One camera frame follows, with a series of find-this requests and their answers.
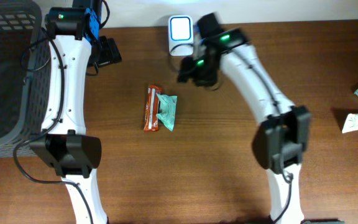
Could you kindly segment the teal wipes packet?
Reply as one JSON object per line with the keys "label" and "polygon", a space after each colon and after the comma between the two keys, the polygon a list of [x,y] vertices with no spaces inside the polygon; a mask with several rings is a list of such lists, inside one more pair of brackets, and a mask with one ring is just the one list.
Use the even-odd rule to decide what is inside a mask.
{"label": "teal wipes packet", "polygon": [[157,93],[160,102],[159,112],[157,118],[164,124],[164,126],[173,131],[175,125],[175,115],[177,108],[177,96],[168,96]]}

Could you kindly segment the red snack packet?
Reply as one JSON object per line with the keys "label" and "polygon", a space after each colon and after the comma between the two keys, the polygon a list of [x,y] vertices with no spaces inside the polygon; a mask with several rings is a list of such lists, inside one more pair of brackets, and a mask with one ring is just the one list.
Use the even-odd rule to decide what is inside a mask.
{"label": "red snack packet", "polygon": [[147,88],[147,101],[145,104],[145,121],[144,121],[144,131],[145,132],[154,132],[158,131],[158,107],[159,107],[159,98],[158,94],[162,93],[162,87],[149,84]]}

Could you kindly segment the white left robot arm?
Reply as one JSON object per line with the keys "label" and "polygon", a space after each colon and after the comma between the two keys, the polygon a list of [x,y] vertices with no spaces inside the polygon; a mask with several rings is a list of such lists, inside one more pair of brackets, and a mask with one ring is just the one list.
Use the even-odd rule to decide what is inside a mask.
{"label": "white left robot arm", "polygon": [[122,57],[114,39],[99,34],[108,18],[106,1],[74,1],[53,7],[45,17],[50,48],[50,84],[42,133],[30,149],[65,185],[77,223],[109,223],[98,189],[102,145],[86,133],[84,116],[87,69],[118,63]]}

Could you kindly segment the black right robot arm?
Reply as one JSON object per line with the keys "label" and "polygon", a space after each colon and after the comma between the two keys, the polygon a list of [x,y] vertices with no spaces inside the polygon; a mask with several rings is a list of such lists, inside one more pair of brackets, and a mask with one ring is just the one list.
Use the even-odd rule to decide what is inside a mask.
{"label": "black right robot arm", "polygon": [[258,130],[252,151],[267,173],[271,223],[303,223],[299,178],[308,146],[311,113],[296,106],[264,69],[250,39],[239,28],[226,30],[215,13],[201,17],[196,27],[201,40],[198,56],[180,64],[177,81],[212,87],[225,75],[248,104]]}

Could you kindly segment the white barcode scanner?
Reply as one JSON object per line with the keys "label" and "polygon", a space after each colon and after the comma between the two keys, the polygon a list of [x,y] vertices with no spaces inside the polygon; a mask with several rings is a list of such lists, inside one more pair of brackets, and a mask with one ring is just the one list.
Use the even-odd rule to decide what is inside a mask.
{"label": "white barcode scanner", "polygon": [[173,57],[193,54],[193,20],[187,15],[173,15],[168,19],[168,47]]}

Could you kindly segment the dark grey plastic basket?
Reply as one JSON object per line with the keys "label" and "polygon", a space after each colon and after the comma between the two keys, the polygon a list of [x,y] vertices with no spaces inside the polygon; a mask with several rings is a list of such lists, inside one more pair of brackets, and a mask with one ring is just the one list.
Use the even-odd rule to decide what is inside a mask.
{"label": "dark grey plastic basket", "polygon": [[40,131],[50,84],[50,49],[33,1],[0,1],[0,158]]}

